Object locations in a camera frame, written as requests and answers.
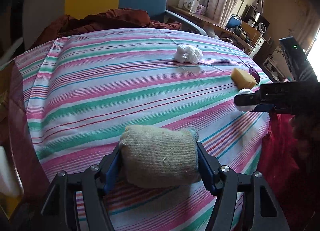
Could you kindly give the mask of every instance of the striped fabric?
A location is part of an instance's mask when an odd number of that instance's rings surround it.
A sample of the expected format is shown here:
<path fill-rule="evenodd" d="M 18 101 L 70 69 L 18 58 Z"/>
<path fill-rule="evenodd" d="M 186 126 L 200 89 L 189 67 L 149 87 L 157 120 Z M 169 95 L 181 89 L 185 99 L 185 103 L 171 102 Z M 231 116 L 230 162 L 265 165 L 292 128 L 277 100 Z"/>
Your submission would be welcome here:
<path fill-rule="evenodd" d="M 178 44 L 203 52 L 198 65 L 173 59 Z M 233 68 L 262 70 L 235 46 L 201 35 L 158 29 L 117 29 L 60 38 L 16 59 L 23 76 L 31 138 L 51 181 L 56 172 L 83 171 L 111 153 L 124 127 L 179 129 L 194 125 L 208 153 L 237 172 L 258 163 L 267 113 L 233 106 Z M 116 230 L 204 230 L 215 199 L 202 181 L 141 189 L 120 178 L 106 197 Z M 234 223 L 241 210 L 238 196 Z M 79 219 L 87 223 L 82 194 Z"/>

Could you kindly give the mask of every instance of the person's hand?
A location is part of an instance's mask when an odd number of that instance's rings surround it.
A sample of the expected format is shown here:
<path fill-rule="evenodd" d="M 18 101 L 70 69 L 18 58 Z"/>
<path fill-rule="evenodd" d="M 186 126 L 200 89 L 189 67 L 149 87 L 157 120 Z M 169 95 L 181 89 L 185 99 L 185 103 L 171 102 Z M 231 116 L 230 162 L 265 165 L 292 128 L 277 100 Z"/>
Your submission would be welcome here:
<path fill-rule="evenodd" d="M 312 144 L 320 141 L 320 120 L 313 116 L 295 116 L 289 120 L 293 137 L 298 140 L 297 149 L 300 159 L 309 157 Z"/>

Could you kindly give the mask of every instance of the purple object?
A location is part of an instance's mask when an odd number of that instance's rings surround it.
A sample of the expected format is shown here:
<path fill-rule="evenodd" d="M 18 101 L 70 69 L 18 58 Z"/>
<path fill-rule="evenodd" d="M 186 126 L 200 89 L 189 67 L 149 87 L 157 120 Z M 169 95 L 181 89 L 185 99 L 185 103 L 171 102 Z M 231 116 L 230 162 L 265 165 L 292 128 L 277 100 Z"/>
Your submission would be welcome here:
<path fill-rule="evenodd" d="M 256 69 L 250 65 L 249 65 L 249 73 L 250 73 L 250 75 L 252 75 L 254 77 L 256 82 L 259 84 L 260 83 L 260 76 L 259 76 L 258 72 L 256 71 Z"/>

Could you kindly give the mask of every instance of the blue gripper pad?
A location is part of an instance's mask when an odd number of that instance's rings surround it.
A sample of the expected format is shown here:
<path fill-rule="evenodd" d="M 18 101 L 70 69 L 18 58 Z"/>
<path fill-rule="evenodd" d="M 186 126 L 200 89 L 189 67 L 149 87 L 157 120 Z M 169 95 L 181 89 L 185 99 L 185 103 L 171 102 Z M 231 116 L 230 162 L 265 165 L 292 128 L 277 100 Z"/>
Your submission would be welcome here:
<path fill-rule="evenodd" d="M 110 165 L 109 170 L 106 173 L 106 183 L 103 187 L 105 194 L 108 194 L 110 190 L 112 190 L 115 186 L 116 179 L 118 178 L 119 167 L 118 160 L 120 159 L 120 153 L 118 153 L 113 162 Z"/>
<path fill-rule="evenodd" d="M 198 149 L 198 165 L 199 165 L 198 170 L 202 178 L 204 187 L 207 191 L 211 193 L 211 195 L 216 196 L 217 189 L 215 188 L 213 183 L 213 173 L 206 159 L 204 158 L 200 148 L 197 147 L 197 149 Z"/>

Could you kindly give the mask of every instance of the yellow sponge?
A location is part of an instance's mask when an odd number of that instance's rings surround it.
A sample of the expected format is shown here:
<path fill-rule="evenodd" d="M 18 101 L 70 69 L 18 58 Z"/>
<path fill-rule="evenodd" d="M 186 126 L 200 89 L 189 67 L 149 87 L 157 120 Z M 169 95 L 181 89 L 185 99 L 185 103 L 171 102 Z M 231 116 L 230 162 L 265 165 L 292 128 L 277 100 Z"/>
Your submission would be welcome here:
<path fill-rule="evenodd" d="M 257 84 L 256 80 L 252 75 L 250 75 L 247 71 L 238 68 L 233 69 L 231 73 L 231 78 L 237 85 L 239 90 L 251 89 Z"/>

